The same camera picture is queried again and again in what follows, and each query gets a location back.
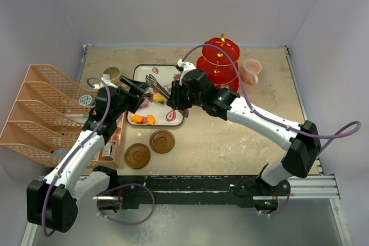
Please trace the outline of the metal tongs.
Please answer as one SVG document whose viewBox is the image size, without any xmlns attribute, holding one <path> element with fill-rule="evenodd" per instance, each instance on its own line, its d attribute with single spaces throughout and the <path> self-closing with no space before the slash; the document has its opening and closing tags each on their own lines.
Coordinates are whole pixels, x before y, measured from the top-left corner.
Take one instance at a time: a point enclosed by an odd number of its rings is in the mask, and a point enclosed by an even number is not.
<svg viewBox="0 0 369 246">
<path fill-rule="evenodd" d="M 162 87 L 159 82 L 157 81 L 157 79 L 151 75 L 151 74 L 148 74 L 145 76 L 145 81 L 153 88 L 153 89 L 156 89 L 166 100 L 168 100 L 170 98 L 170 94 L 169 92 L 164 88 Z M 188 115 L 189 115 L 189 111 L 187 109 L 179 109 L 178 110 L 179 113 L 184 117 L 184 118 L 188 118 Z"/>
</svg>

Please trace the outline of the green cake slice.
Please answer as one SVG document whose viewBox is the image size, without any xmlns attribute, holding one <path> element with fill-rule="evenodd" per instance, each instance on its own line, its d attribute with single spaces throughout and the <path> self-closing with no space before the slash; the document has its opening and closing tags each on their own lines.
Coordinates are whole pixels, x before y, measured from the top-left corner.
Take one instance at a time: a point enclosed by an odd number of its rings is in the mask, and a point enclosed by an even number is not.
<svg viewBox="0 0 369 246">
<path fill-rule="evenodd" d="M 171 85 L 171 84 L 164 85 L 164 88 L 165 88 L 168 92 L 171 92 L 172 85 Z"/>
</svg>

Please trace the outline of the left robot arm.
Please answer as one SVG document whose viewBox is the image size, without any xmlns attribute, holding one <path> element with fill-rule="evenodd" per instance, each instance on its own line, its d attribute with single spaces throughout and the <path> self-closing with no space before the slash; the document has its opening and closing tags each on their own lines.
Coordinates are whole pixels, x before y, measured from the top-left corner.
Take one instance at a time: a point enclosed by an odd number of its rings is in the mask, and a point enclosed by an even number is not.
<svg viewBox="0 0 369 246">
<path fill-rule="evenodd" d="M 105 147 L 124 112 L 135 112 L 149 89 L 146 82 L 124 76 L 120 80 L 129 90 L 105 80 L 97 91 L 95 106 L 90 110 L 82 131 L 62 161 L 41 180 L 27 186 L 27 220 L 39 225 L 45 237 L 54 232 L 65 233 L 74 224 L 78 206 L 85 199 L 105 194 L 113 195 L 126 187 L 145 188 L 143 184 L 119 184 L 116 170 L 97 167 L 84 180 L 80 176 L 92 157 Z"/>
</svg>

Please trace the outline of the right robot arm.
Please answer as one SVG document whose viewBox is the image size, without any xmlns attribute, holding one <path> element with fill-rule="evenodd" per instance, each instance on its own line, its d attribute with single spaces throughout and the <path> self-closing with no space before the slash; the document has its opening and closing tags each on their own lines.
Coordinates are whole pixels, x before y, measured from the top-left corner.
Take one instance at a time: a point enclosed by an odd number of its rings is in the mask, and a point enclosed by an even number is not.
<svg viewBox="0 0 369 246">
<path fill-rule="evenodd" d="M 259 174 L 256 186 L 261 194 L 271 194 L 281 181 L 292 176 L 307 177 L 321 149 L 314 123 L 307 120 L 299 124 L 265 110 L 258 116 L 245 97 L 228 88 L 217 89 L 192 63 L 179 60 L 176 68 L 180 79 L 172 82 L 169 107 L 185 111 L 199 106 L 209 116 L 248 127 L 285 150 L 284 157 L 267 164 Z"/>
</svg>

